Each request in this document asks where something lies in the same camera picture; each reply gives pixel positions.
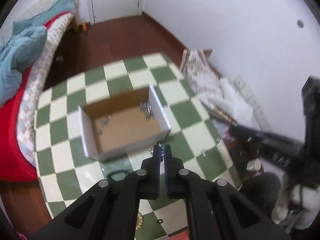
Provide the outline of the white power strip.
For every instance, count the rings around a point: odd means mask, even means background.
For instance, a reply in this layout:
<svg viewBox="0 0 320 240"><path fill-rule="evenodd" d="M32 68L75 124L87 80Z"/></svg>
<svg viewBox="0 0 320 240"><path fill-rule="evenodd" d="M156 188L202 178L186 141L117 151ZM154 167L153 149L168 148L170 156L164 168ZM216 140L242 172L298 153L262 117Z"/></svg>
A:
<svg viewBox="0 0 320 240"><path fill-rule="evenodd" d="M264 132L270 132L270 123L251 87L246 83L246 81L241 77L241 75L238 75L233 81L233 83L237 91L242 96L242 98L253 109L253 117L255 119L255 122L259 125L260 129Z"/></svg>

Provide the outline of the white paper cup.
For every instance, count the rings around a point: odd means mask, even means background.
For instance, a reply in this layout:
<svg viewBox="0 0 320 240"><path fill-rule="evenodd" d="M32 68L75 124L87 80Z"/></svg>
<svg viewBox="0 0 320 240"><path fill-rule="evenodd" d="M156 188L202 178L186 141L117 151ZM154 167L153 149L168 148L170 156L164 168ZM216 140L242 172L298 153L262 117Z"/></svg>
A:
<svg viewBox="0 0 320 240"><path fill-rule="evenodd" d="M261 162L259 158L248 161L246 170L248 172L257 173L261 169Z"/></svg>

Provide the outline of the green white checkered tablecloth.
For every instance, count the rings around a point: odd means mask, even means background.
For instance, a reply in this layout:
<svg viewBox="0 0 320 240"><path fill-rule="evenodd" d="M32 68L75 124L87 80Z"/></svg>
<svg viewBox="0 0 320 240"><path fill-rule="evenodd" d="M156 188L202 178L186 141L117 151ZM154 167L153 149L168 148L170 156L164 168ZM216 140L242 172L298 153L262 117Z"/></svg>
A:
<svg viewBox="0 0 320 240"><path fill-rule="evenodd" d="M52 218L102 179L140 169L154 144L201 178L241 187L208 112L161 53L88 70L44 91L35 114L35 159Z"/></svg>

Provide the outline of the teal blue duvet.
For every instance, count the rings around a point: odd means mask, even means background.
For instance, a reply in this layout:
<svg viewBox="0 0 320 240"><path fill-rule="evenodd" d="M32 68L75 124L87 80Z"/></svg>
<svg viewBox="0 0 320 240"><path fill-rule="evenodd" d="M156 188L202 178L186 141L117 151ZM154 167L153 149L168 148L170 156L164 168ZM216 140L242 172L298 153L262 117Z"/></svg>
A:
<svg viewBox="0 0 320 240"><path fill-rule="evenodd" d="M76 12L74 0L41 0L13 22L12 36L1 46L1 105L15 96L23 73L42 54L46 24L65 12Z"/></svg>

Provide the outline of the floral folded bedding bag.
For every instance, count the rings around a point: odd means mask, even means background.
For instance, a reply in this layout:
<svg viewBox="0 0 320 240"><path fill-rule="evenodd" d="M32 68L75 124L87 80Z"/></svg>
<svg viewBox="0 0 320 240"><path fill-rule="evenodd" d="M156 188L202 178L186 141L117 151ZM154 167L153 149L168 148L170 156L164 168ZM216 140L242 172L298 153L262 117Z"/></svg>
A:
<svg viewBox="0 0 320 240"><path fill-rule="evenodd" d="M218 81L223 78L209 62L211 53L211 49L185 49L182 55L180 72L186 77L192 91L211 116L236 125L236 122L230 116L208 100L209 93L215 92L214 89L218 87Z"/></svg>

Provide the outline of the red patterned blanket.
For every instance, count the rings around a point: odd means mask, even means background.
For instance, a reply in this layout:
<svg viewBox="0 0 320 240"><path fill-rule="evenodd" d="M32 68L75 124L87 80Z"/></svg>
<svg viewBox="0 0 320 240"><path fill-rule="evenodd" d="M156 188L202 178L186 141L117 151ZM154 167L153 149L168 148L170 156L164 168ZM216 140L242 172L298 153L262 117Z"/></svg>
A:
<svg viewBox="0 0 320 240"><path fill-rule="evenodd" d="M32 65L23 73L22 84L15 96L1 105L1 180L4 181L21 183L37 180L36 168L23 159L16 138L18 109Z"/></svg>

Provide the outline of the white cardboard box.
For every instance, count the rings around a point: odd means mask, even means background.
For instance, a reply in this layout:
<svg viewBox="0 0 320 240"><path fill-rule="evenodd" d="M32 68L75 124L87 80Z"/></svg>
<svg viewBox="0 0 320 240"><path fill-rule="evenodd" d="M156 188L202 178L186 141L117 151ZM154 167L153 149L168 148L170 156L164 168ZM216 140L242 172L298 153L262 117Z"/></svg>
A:
<svg viewBox="0 0 320 240"><path fill-rule="evenodd" d="M172 126L153 85L78 107L84 155L107 161L163 141Z"/></svg>

